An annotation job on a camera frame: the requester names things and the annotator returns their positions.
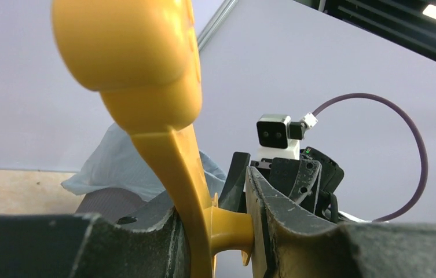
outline camera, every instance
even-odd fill
[[[262,115],[257,122],[259,143],[263,147],[287,149],[290,141],[291,117],[280,114]]]

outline yellow plastic tool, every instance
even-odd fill
[[[67,68],[100,92],[172,198],[189,243],[191,277],[213,277],[220,251],[250,257],[250,215],[218,208],[204,178],[192,124],[202,95],[190,0],[54,0],[52,18]]]

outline beige tabletop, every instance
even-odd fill
[[[0,214],[73,213],[83,196],[60,185],[73,174],[0,170]]]

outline black camera face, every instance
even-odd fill
[[[263,147],[287,149],[288,126],[285,122],[257,122],[259,143]]]

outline blue cloth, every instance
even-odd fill
[[[210,196],[221,194],[226,174],[205,153],[200,152]],[[123,188],[148,202],[165,188],[136,151],[127,133],[117,124],[107,130],[100,145],[78,174],[61,183],[68,191],[83,195],[104,188]]]

